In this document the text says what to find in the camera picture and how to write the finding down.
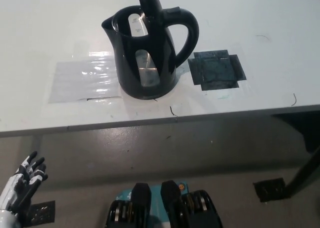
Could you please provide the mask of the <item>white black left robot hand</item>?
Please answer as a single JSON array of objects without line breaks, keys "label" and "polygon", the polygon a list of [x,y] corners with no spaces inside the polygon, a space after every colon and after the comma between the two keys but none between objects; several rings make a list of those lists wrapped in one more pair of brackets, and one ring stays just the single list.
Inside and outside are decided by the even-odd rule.
[{"label": "white black left robot hand", "polygon": [[18,166],[8,179],[0,194],[0,226],[2,228],[22,228],[31,206],[32,197],[48,179],[45,158],[34,160],[38,152],[33,151]]}]

